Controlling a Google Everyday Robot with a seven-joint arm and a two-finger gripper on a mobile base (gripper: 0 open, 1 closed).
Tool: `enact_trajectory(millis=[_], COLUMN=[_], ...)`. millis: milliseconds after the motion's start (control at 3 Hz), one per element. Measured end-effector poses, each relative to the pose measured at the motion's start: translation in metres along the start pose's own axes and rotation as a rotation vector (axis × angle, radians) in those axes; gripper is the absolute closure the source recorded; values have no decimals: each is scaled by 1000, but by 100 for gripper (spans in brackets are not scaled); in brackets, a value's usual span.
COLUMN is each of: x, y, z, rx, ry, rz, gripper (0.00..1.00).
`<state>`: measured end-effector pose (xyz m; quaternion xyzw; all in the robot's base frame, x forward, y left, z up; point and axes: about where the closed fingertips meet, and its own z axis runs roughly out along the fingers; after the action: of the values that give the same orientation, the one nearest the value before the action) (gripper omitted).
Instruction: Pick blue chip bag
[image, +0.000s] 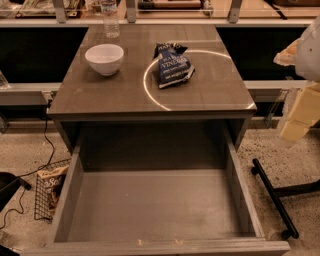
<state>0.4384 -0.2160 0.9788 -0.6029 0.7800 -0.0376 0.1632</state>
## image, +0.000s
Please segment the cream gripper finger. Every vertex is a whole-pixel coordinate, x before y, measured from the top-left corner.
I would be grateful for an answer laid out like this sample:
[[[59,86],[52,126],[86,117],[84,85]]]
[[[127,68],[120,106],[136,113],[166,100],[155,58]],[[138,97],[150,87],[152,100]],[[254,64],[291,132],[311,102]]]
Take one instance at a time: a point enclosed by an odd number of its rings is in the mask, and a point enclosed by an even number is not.
[[[320,83],[299,89],[279,137],[296,142],[320,120]]]

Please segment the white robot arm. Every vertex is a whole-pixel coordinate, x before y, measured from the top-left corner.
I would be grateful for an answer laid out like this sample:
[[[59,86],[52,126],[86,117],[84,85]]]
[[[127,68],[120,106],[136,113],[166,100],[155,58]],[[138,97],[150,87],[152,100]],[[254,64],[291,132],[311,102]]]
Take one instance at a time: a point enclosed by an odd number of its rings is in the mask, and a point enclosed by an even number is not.
[[[273,62],[294,66],[295,73],[308,85],[289,96],[289,113],[284,117],[279,137],[288,142],[303,138],[320,120],[320,16],[318,16],[286,49],[277,53]]]

